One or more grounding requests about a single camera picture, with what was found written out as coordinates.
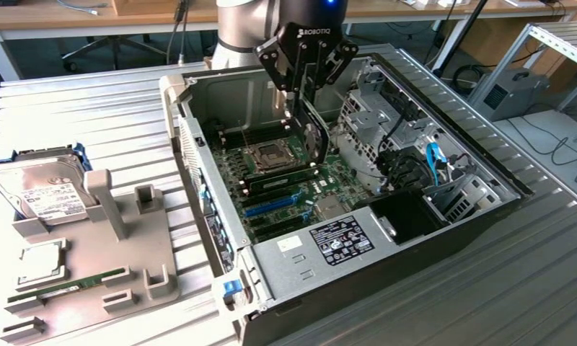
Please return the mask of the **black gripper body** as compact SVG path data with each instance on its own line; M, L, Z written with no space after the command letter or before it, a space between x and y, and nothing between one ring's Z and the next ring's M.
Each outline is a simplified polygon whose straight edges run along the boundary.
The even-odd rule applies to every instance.
M295 44L299 40L324 40L339 43L344 36L342 25L348 9L348 1L342 0L287 0L280 1L279 42Z

